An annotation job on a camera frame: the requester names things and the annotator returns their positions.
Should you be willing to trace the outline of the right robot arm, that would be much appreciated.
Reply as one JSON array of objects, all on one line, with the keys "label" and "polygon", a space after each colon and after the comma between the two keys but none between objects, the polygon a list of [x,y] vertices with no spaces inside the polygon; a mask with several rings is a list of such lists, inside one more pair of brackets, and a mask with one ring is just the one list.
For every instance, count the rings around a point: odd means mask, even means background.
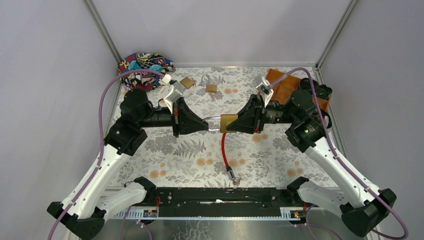
[{"label": "right robot arm", "polygon": [[299,177],[288,186],[286,198],[291,205],[317,205],[340,217],[359,237],[365,237],[389,215],[396,194],[369,181],[334,147],[307,90],[296,89],[282,105],[265,104],[261,95],[253,94],[226,129],[254,134],[266,124],[289,124],[285,132],[289,142],[315,161],[339,187],[337,192]]}]

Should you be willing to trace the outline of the small brass padlock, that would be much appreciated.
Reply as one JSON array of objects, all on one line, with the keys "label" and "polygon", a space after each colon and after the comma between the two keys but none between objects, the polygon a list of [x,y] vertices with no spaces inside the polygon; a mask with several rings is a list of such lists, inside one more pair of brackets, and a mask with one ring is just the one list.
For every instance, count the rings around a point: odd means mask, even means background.
[{"label": "small brass padlock", "polygon": [[216,93],[218,91],[218,86],[216,84],[210,83],[211,78],[209,75],[207,74],[203,75],[202,80],[204,81],[206,93]]}]

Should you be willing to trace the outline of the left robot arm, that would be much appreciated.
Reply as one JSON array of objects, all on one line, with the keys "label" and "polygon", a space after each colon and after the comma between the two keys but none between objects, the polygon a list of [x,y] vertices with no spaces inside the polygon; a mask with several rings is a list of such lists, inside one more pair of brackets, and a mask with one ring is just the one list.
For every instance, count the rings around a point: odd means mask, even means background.
[{"label": "left robot arm", "polygon": [[167,107],[154,107],[141,89],[128,91],[120,104],[121,116],[104,137],[101,151],[77,187],[47,212],[82,240],[93,239],[105,223],[124,209],[155,200],[155,186],[136,178],[113,195],[102,198],[111,178],[147,139],[146,128],[171,127],[174,136],[207,131],[208,123],[192,112],[180,93],[166,98]]}]

